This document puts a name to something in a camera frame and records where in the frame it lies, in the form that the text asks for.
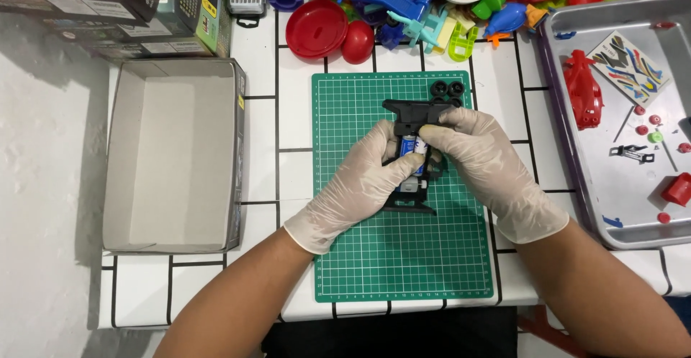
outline white wall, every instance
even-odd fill
[[[0,15],[0,357],[138,358],[149,343],[150,332],[89,330],[108,79],[107,62]]]

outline empty cardboard box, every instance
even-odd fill
[[[122,64],[108,142],[107,251],[214,253],[239,244],[244,89],[233,59]]]

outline metal tray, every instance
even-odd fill
[[[611,248],[657,248],[691,242],[691,206],[684,208],[660,197],[674,177],[691,171],[691,153],[676,150],[681,142],[691,140],[686,119],[691,115],[690,6],[691,0],[616,0],[573,6],[558,9],[540,29],[540,53],[566,161],[574,177],[581,222]],[[668,30],[651,28],[652,23],[664,21],[677,26]],[[602,121],[597,128],[578,131],[566,91],[563,62],[574,49],[590,53],[614,30],[660,67],[669,68],[674,81],[644,116],[632,114],[624,124],[633,102],[591,68],[602,89]],[[571,39],[555,37],[558,32],[572,31],[577,33]],[[652,114],[662,117],[660,131],[677,171],[661,144],[659,150],[653,150],[654,144],[634,130],[640,124],[650,127],[647,118]],[[613,142],[620,128],[621,134]],[[655,153],[655,162],[639,164],[634,159],[609,157],[610,148],[629,144],[648,145],[644,153]],[[667,225],[657,221],[662,211],[672,217]],[[603,216],[619,218],[623,227],[612,227]]]

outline black pants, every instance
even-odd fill
[[[516,358],[516,307],[457,308],[276,323],[267,358]]]

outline plastic toy pile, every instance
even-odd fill
[[[603,0],[269,0],[282,12],[293,12],[286,27],[288,47],[298,56],[316,59],[341,47],[349,63],[365,62],[375,41],[392,50],[408,37],[410,47],[422,41],[425,53],[447,52],[467,60],[484,27],[495,46],[521,27],[535,33],[554,9]],[[560,33],[570,38],[575,33]]]

